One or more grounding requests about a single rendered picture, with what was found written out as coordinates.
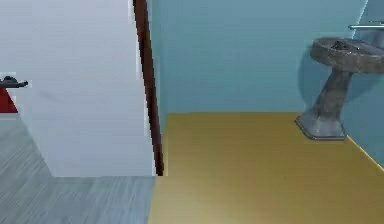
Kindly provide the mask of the silver towel bar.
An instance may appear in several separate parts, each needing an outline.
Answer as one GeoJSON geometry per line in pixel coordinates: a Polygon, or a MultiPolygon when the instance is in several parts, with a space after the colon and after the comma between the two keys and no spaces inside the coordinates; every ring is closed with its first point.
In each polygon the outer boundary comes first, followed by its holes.
{"type": "Polygon", "coordinates": [[[350,30],[384,30],[384,21],[371,20],[368,24],[364,25],[349,25],[350,30]]]}

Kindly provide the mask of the black object on cabinet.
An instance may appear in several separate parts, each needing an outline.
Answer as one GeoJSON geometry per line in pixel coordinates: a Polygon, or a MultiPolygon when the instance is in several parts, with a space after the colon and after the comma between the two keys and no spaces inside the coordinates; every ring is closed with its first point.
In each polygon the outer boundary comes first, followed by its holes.
{"type": "Polygon", "coordinates": [[[5,76],[3,79],[0,79],[0,88],[22,88],[27,85],[27,81],[19,82],[16,78],[11,76],[5,76]]]}

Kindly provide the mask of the grey stone pedestal sink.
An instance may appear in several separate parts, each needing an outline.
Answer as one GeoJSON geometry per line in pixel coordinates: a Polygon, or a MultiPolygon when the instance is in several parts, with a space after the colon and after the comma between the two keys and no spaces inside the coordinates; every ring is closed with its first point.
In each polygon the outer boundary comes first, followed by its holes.
{"type": "Polygon", "coordinates": [[[384,74],[384,48],[358,39],[321,37],[312,42],[310,56],[328,66],[331,74],[314,105],[295,123],[309,139],[344,141],[340,114],[352,75],[384,74]]]}

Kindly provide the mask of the dark brown door frame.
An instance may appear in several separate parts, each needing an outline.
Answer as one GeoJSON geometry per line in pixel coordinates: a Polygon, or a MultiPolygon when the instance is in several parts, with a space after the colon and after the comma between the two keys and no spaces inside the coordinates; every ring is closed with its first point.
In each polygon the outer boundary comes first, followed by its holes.
{"type": "Polygon", "coordinates": [[[163,150],[161,143],[160,122],[156,97],[155,75],[149,30],[147,1],[133,0],[133,7],[139,41],[139,52],[147,101],[150,133],[153,145],[155,173],[157,176],[163,176],[163,150]]]}

